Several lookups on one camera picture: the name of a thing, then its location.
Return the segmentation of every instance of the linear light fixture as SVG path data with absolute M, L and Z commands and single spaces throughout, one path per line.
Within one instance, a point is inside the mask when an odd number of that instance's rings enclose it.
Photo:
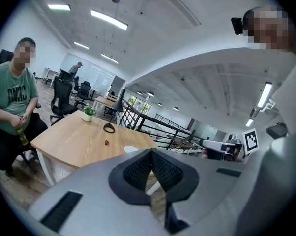
M 262 96 L 260 98 L 260 101 L 257 104 L 258 107 L 260 107 L 260 108 L 263 107 L 263 105 L 265 104 L 265 102 L 266 102 L 266 100 L 267 100 L 267 98 L 269 96 L 271 88 L 272 88 L 272 83 L 266 82 L 263 93 L 262 93 Z
M 154 97 L 154 93 L 153 92 L 148 92 L 147 93 L 149 96 Z
M 120 27 L 123 30 L 126 30 L 127 27 L 128 27 L 128 25 L 123 23 L 122 21 L 117 20 L 117 19 L 115 19 L 113 17 L 110 17 L 110 16 L 108 16 L 106 14 L 103 14 L 103 13 L 95 11 L 95 10 L 91 11 L 91 15 L 94 16 L 94 17 L 100 18 L 100 19 L 102 19 L 104 21 L 107 21 L 107 22 L 109 22 L 109 23 L 111 23 L 111 24 L 113 24 L 113 25 L 115 25 L 117 27 Z
M 95 67 L 95 66 L 92 66 L 92 67 L 94 67 L 95 69 L 101 70 L 101 69 L 99 69 L 99 68 L 97 68 L 97 67 Z
M 86 48 L 86 49 L 89 50 L 89 47 L 88 47 L 88 46 L 85 46 L 85 45 L 79 44 L 79 43 L 77 43 L 77 42 L 74 42 L 74 44 L 79 45 L 79 46 L 84 47 L 84 48 Z
M 253 122 L 253 119 L 248 120 L 246 126 L 249 127 L 252 124 L 252 122 Z
M 48 4 L 48 7 L 49 7 L 51 10 L 70 10 L 69 5 Z
M 112 58 L 110 58 L 110 57 L 108 57 L 108 56 L 104 55 L 103 53 L 101 53 L 101 55 L 102 55 L 103 57 L 105 57 L 105 58 L 109 59 L 110 61 L 113 61 L 113 62 L 115 62 L 116 64 L 119 64 L 119 62 L 118 62 L 118 61 L 116 61 L 116 60 L 114 60 L 114 59 L 112 59 Z

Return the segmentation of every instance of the green t-shirt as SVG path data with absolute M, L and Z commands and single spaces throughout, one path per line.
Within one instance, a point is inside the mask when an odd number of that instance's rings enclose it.
M 38 97 L 34 75 L 26 68 L 16 77 L 12 74 L 9 62 L 0 65 L 0 109 L 14 115 L 23 116 L 32 98 Z M 11 135 L 17 135 L 16 129 L 9 122 L 0 121 L 0 129 Z

